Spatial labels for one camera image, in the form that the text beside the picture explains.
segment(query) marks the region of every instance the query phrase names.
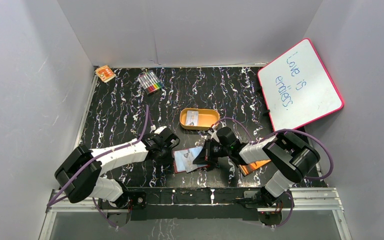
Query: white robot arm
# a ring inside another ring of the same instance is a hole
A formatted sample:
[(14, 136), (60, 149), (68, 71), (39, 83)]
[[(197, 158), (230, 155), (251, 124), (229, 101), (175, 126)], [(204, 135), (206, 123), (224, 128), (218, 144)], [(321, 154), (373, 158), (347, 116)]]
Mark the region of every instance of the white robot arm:
[(278, 171), (244, 204), (272, 206), (294, 183), (300, 183), (319, 162), (319, 153), (293, 132), (278, 133), (267, 139), (243, 143), (227, 126), (210, 129), (210, 137), (194, 164), (214, 164), (219, 157), (229, 157), (236, 165), (248, 165), (270, 159)]
[(89, 164), (64, 192), (71, 203), (94, 197), (114, 202), (117, 206), (124, 206), (126, 201), (134, 196), (124, 194), (127, 188), (121, 182), (101, 176), (112, 169), (147, 159), (172, 163), (172, 148), (178, 142), (179, 138), (169, 128), (163, 126), (145, 134), (141, 141), (133, 139), (124, 144), (98, 149), (88, 149), (80, 145), (58, 168), (55, 178), (61, 186), (64, 186), (86, 162), (112, 151)]

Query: white wall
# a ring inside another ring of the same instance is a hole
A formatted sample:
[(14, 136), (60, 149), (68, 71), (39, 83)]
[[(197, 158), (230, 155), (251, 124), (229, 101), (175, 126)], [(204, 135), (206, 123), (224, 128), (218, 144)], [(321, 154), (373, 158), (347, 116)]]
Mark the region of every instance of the white wall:
[(305, 37), (345, 101), (307, 130), (332, 152), (353, 238), (384, 239), (384, 1), (324, 0)]
[(0, 240), (38, 238), (92, 73), (56, 0), (0, 1)]
[(94, 65), (272, 61), (304, 36), (322, 0), (58, 0)]

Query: purple cable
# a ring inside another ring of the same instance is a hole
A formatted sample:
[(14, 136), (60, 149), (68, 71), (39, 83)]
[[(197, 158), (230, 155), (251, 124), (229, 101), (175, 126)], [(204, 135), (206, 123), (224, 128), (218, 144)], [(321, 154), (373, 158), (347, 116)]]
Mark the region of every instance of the purple cable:
[(99, 208), (97, 202), (95, 201), (95, 198), (92, 197), (92, 200), (93, 200), (93, 204), (95, 204), (95, 207), (96, 209), (98, 210), (98, 212), (101, 214), (101, 216), (109, 223), (109, 225), (113, 228), (117, 228), (117, 224), (111, 220), (108, 219), (107, 216), (105, 216), (105, 213)]
[(292, 195), (289, 194), (289, 192), (287, 192), (287, 191), (285, 192), (285, 194), (288, 195), (289, 198), (290, 198), (290, 210), (289, 210), (289, 214), (287, 215), (285, 221), (279, 223), (279, 225), (275, 225), (276, 228), (277, 228), (277, 227), (280, 227), (280, 226), (282, 226), (282, 225), (284, 225), (284, 224), (291, 218), (291, 215), (292, 215), (292, 209), (293, 209), (294, 206), (295, 206), (295, 204), (294, 204), (294, 199), (292, 198)]
[(236, 120), (236, 119), (233, 119), (233, 118), (231, 118), (231, 117), (223, 117), (222, 119), (216, 121), (216, 122), (214, 123), (214, 125), (217, 125), (218, 123), (220, 123), (221, 121), (226, 120), (226, 119), (232, 120), (233, 122), (239, 124), (239, 125), (243, 128), (243, 130), (245, 130), (245, 133), (246, 133), (246, 135), (248, 136), (249, 140), (250, 140), (250, 141), (253, 140), (253, 138), (251, 137), (251, 134), (250, 134), (250, 133), (248, 132), (248, 130), (244, 127), (244, 125), (242, 125), (242, 123), (241, 123), (240, 121), (238, 121), (238, 120)]
[(103, 153), (101, 153), (101, 154), (99, 154), (99, 155), (97, 155), (97, 156), (95, 156), (95, 157), (93, 157), (92, 159), (90, 159), (89, 161), (87, 161), (86, 162), (86, 164), (85, 165), (83, 165), (83, 166), (81, 166), (81, 168), (68, 180), (68, 182), (64, 185), (64, 186), (62, 186), (62, 188), (59, 190), (59, 192), (57, 192), (56, 194), (55, 194), (55, 196), (53, 196), (51, 199), (50, 199), (50, 201), (47, 203), (47, 207), (50, 207), (50, 206), (52, 206), (52, 205), (54, 205), (54, 204), (56, 204), (56, 203), (58, 203), (59, 201), (61, 201), (61, 200), (63, 200), (63, 199), (65, 199), (67, 196), (63, 196), (63, 197), (61, 197), (61, 198), (59, 198), (59, 199), (57, 199), (66, 189), (67, 189), (67, 187), (79, 176), (79, 174), (87, 167), (87, 166), (89, 166), (93, 161), (95, 161), (95, 160), (97, 160), (97, 159), (99, 159), (99, 158), (101, 158), (101, 157), (103, 157), (103, 156), (105, 156), (105, 155), (107, 155), (107, 154), (110, 154), (110, 153), (112, 153), (113, 151), (118, 151), (118, 150), (120, 150), (120, 149), (124, 149), (124, 148), (127, 148), (127, 147), (129, 147), (130, 145), (135, 145), (135, 144), (137, 144), (137, 143), (139, 143), (141, 140), (142, 140), (142, 138), (144, 137), (144, 134), (145, 134), (145, 130), (146, 130), (146, 128), (147, 128), (147, 125), (148, 125), (148, 116), (149, 116), (149, 114), (150, 114), (150, 112), (149, 112), (149, 106), (148, 105), (146, 105), (146, 115), (145, 115), (145, 125), (143, 126), (143, 129), (142, 129), (142, 133), (140, 134), (140, 137), (139, 137), (139, 139), (138, 140), (136, 140), (136, 141), (134, 141), (132, 144), (130, 144), (130, 143), (127, 143), (127, 144), (125, 144), (125, 145), (123, 145), (123, 146), (119, 146), (119, 147), (116, 147), (116, 148), (114, 148), (114, 150), (108, 150), (108, 151), (105, 151), (105, 152), (103, 152)]

